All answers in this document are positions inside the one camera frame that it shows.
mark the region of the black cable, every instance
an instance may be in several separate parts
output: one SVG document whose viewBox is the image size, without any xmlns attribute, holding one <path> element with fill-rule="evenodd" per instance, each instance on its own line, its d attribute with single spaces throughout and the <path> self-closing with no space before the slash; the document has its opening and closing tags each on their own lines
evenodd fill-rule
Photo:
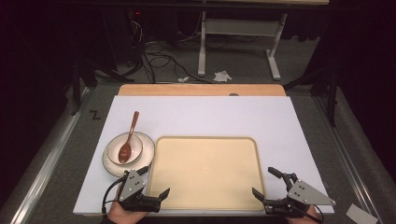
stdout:
<svg viewBox="0 0 396 224">
<path fill-rule="evenodd" d="M 314 72 L 308 73 L 308 74 L 306 74 L 306 75 L 304 75 L 302 77 L 294 79 L 293 81 L 283 85 L 283 89 L 285 89 L 285 91 L 288 91 L 289 89 L 291 89 L 291 88 L 293 88 L 295 86 L 298 86 L 298 85 L 300 85 L 302 83 L 305 83 L 305 82 L 308 82 L 308 81 L 312 81 L 313 79 L 315 79 L 317 77 L 320 77 L 320 75 L 323 72 L 327 72 L 327 70 L 330 70 L 330 69 L 331 68 L 327 67 L 327 66 L 321 67 L 318 70 L 315 70 Z"/>
<path fill-rule="evenodd" d="M 151 46 L 159 46 L 159 47 L 161 47 L 161 48 L 160 48 L 159 50 L 155 51 L 155 52 L 146 52 L 146 50 L 147 50 L 149 47 L 151 47 Z M 162 46 L 161 44 L 158 44 L 158 43 L 147 44 L 146 47 L 145 47 L 145 53 L 144 53 L 145 57 L 146 57 L 146 54 L 153 57 L 153 58 L 150 59 L 150 60 L 147 59 L 148 65 L 149 65 L 149 67 L 150 67 L 152 73 L 153 73 L 153 69 L 152 69 L 153 67 L 154 67 L 154 68 L 162 68 L 162 67 L 165 67 L 166 65 L 168 65 L 170 62 L 172 62 L 172 63 L 175 64 L 175 75 L 176 75 L 177 77 L 179 77 L 179 76 L 177 75 L 177 66 L 179 66 L 179 67 L 184 71 L 184 73 L 185 73 L 188 77 L 191 77 L 191 78 L 193 78 L 194 80 L 199 81 L 199 82 L 204 82 L 204 83 L 212 84 L 212 83 L 209 82 L 209 81 L 200 79 L 200 78 L 198 78 L 198 77 L 194 77 L 193 75 L 189 74 L 189 72 L 187 71 L 187 69 L 186 69 L 183 65 L 181 65 L 174 57 L 172 57 L 171 55 L 168 55 L 168 54 L 163 53 L 163 46 Z M 159 59 L 165 59 L 166 62 L 165 62 L 164 64 L 161 64 L 161 65 L 153 65 L 153 62 L 154 62 L 155 60 L 159 60 Z"/>
<path fill-rule="evenodd" d="M 211 38 L 211 39 L 214 39 L 214 41 L 216 41 L 216 42 L 219 42 L 218 40 L 216 40 L 215 36 L 216 36 L 216 37 L 221 36 L 221 37 L 225 38 L 225 42 L 224 42 L 221 46 L 219 46 L 219 47 L 210 47 L 210 46 L 206 43 L 206 47 L 207 47 L 207 48 L 209 48 L 209 49 L 222 49 L 222 48 L 224 48 L 225 46 L 227 46 L 227 44 L 230 42 L 230 36 L 229 36 L 229 35 L 209 35 L 208 37 Z"/>
<path fill-rule="evenodd" d="M 143 65 L 143 68 L 144 68 L 144 71 L 146 73 L 146 77 L 148 77 L 148 83 L 151 83 L 151 77 L 150 76 L 152 76 L 152 74 L 150 73 L 150 71 L 147 69 L 147 67 L 145 65 Z"/>
<path fill-rule="evenodd" d="M 312 220 L 316 221 L 317 223 L 323 223 L 323 222 L 324 222 L 324 217 L 323 217 L 323 216 L 322 216 L 323 219 L 320 220 L 320 219 L 318 219 L 318 218 L 316 218 L 316 217 L 313 217 L 313 216 L 309 215 L 308 213 L 306 213 L 305 211 L 303 211 L 303 210 L 301 210 L 300 208 L 296 207 L 295 205 L 292 205 L 291 207 L 292 207 L 293 209 L 295 209 L 296 211 L 298 211 L 299 213 L 303 214 L 304 216 L 309 217 L 309 218 L 311 218 Z"/>
<path fill-rule="evenodd" d="M 179 40 L 179 44 L 186 46 L 186 47 L 196 47 L 199 46 L 201 44 L 201 39 L 197 39 L 197 37 L 199 37 L 200 35 L 197 35 L 195 37 L 191 37 L 190 39 L 186 39 L 186 40 Z"/>
<path fill-rule="evenodd" d="M 264 39 L 264 36 L 259 36 L 259 35 L 252 36 L 251 40 L 237 39 L 237 38 L 234 38 L 235 36 L 236 35 L 231 35 L 230 40 L 232 40 L 233 42 L 245 43 L 245 44 L 258 42 L 258 41 L 261 41 L 262 39 Z"/>
<path fill-rule="evenodd" d="M 319 208 L 316 204 L 315 204 L 315 207 L 319 210 L 320 216 L 321 216 L 321 219 L 322 219 L 322 222 L 324 223 L 324 216 L 323 216 L 323 213 L 321 212 L 320 208 Z"/>
<path fill-rule="evenodd" d="M 110 200 L 110 201 L 107 201 L 106 203 L 114 203 L 114 202 L 116 202 L 117 200 Z"/>
<path fill-rule="evenodd" d="M 108 187 L 108 189 L 106 190 L 105 196 L 103 197 L 103 201 L 102 201 L 102 216 L 103 217 L 107 217 L 107 213 L 106 213 L 106 203 L 108 203 L 108 202 L 106 202 L 107 194 L 110 192 L 111 189 L 114 188 L 114 186 L 118 185 L 124 179 L 125 179 L 125 177 L 122 177 L 122 178 L 116 180 L 116 182 L 111 184 L 110 187 Z"/>
<path fill-rule="evenodd" d="M 154 74 L 154 70 L 152 69 L 152 66 L 151 66 L 151 64 L 149 63 L 149 59 L 148 59 L 148 57 L 146 56 L 146 53 L 145 53 L 145 52 L 143 52 L 143 56 L 145 57 L 146 62 L 148 63 L 149 68 L 150 68 L 150 70 L 151 70 L 151 78 L 152 78 L 151 83 L 152 83 L 152 84 L 155 84 L 155 74 Z"/>
</svg>

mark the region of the gray floor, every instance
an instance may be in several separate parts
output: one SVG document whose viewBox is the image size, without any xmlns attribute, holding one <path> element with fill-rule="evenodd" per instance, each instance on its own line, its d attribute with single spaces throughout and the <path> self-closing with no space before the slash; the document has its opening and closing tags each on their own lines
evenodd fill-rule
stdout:
<svg viewBox="0 0 396 224">
<path fill-rule="evenodd" d="M 316 47 L 318 41 L 305 41 L 300 43 L 297 39 L 282 40 L 276 52 L 276 61 L 282 79 L 273 81 L 267 61 L 265 60 L 263 46 L 270 46 L 270 39 L 249 42 L 250 39 L 235 36 L 225 47 L 217 49 L 223 43 L 218 39 L 208 43 L 206 56 L 206 76 L 205 80 L 213 81 L 214 73 L 227 71 L 232 80 L 227 83 L 279 83 L 286 84 L 300 77 L 306 68 L 307 63 Z M 182 64 L 190 75 L 197 72 L 198 46 L 179 45 L 178 47 L 168 46 L 162 43 L 163 50 L 167 54 L 174 56 Z M 158 45 L 152 46 L 148 51 L 155 52 Z M 156 65 L 166 64 L 165 59 L 153 61 Z M 177 82 L 178 77 L 185 77 L 184 71 L 175 67 L 172 63 L 165 67 L 154 69 L 157 82 Z M 131 76 L 137 83 L 148 83 L 148 74 L 141 69 Z M 36 204 L 35 211 L 31 215 L 28 223 L 97 223 L 100 218 L 86 218 L 74 216 L 71 209 L 76 202 L 79 185 L 85 176 L 84 171 L 88 169 L 86 161 L 92 155 L 95 148 L 94 141 L 84 141 L 78 135 L 85 133 L 89 138 L 97 138 L 101 132 L 101 127 L 106 120 L 106 110 L 111 104 L 112 97 L 117 94 L 120 83 L 112 80 L 99 79 L 99 86 L 90 89 L 84 94 L 86 104 L 81 108 L 78 118 L 70 116 L 73 109 L 72 101 L 54 126 L 47 141 L 38 151 L 29 169 L 21 178 L 20 184 L 15 188 L 7 204 L 0 213 L 0 223 L 9 223 L 18 211 L 29 188 L 35 181 L 37 174 L 46 161 L 46 158 L 54 148 L 64 147 L 65 150 L 56 169 L 53 171 L 48 187 L 43 191 L 40 200 Z M 366 209 L 373 215 L 380 217 L 382 223 L 393 223 L 395 220 L 395 205 L 391 198 L 396 198 L 395 186 L 388 173 L 381 165 L 378 157 L 370 147 L 370 144 L 363 134 L 359 123 L 354 118 L 347 102 L 338 91 L 336 107 L 337 128 L 331 128 L 323 117 L 323 103 L 320 98 L 312 98 L 309 94 L 309 86 L 299 86 L 288 95 L 291 97 L 296 108 L 297 116 L 302 124 L 305 137 L 312 149 L 312 153 L 319 171 L 325 183 L 328 183 L 328 192 L 340 203 L 335 207 L 337 216 L 326 217 L 329 223 L 353 223 L 345 216 L 348 206 L 351 203 Z M 92 123 L 90 110 L 98 110 L 98 117 L 102 119 Z M 76 161 L 73 166 L 78 166 L 81 174 L 64 174 L 62 170 L 71 169 L 67 160 L 73 160 L 76 153 L 84 155 L 86 160 Z M 70 187 L 66 192 L 60 192 L 60 184 Z"/>
</svg>

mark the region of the white plate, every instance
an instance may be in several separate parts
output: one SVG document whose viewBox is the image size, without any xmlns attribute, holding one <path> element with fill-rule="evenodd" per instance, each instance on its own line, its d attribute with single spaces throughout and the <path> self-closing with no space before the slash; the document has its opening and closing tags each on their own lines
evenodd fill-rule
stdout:
<svg viewBox="0 0 396 224">
<path fill-rule="evenodd" d="M 105 148 L 102 158 L 103 165 L 105 166 L 105 169 L 112 175 L 122 177 L 125 170 L 128 171 L 131 169 L 138 170 L 140 168 L 149 166 L 151 164 L 151 161 L 154 158 L 154 149 L 155 149 L 154 142 L 145 133 L 134 132 L 134 135 L 139 137 L 143 144 L 142 153 L 140 157 L 137 158 L 135 161 L 132 161 L 128 164 L 116 164 L 108 158 L 107 156 L 108 147 Z"/>
<path fill-rule="evenodd" d="M 133 133 L 131 136 L 131 139 L 129 141 L 129 144 L 131 146 L 131 157 L 129 157 L 129 160 L 126 161 L 125 163 L 121 163 L 119 161 L 120 148 L 128 140 L 128 135 L 129 135 L 129 133 L 122 133 L 122 134 L 118 135 L 117 137 L 113 138 L 113 140 L 111 140 L 107 144 L 107 146 L 106 146 L 107 156 L 112 162 L 114 162 L 116 164 L 127 164 L 131 161 L 136 160 L 142 153 L 143 143 L 140 140 L 140 138 Z"/>
</svg>

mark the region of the wooden spoon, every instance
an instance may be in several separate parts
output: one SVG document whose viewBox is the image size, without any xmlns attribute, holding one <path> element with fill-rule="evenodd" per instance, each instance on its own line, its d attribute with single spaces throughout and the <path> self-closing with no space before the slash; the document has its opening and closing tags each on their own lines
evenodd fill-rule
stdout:
<svg viewBox="0 0 396 224">
<path fill-rule="evenodd" d="M 132 136 L 132 133 L 134 132 L 134 126 L 137 123 L 138 117 L 139 117 L 139 111 L 135 111 L 134 118 L 132 120 L 131 131 L 129 131 L 129 134 L 128 134 L 128 139 L 126 140 L 125 144 L 122 145 L 122 147 L 120 148 L 120 152 L 119 152 L 120 163 L 127 162 L 129 160 L 129 158 L 131 157 L 132 150 L 131 150 L 131 145 L 129 142 L 131 141 L 131 136 Z"/>
</svg>

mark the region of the spoon handle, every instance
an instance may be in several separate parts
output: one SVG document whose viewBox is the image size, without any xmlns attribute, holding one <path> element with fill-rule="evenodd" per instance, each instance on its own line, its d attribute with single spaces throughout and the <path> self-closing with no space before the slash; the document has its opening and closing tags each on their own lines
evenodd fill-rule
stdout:
<svg viewBox="0 0 396 224">
<path fill-rule="evenodd" d="M 129 143 L 129 140 L 131 140 L 132 133 L 134 132 L 134 126 L 136 126 L 137 118 L 139 118 L 139 111 L 134 112 L 134 118 L 132 119 L 131 130 L 129 131 L 129 134 L 128 134 L 128 141 L 127 141 L 128 143 Z"/>
</svg>

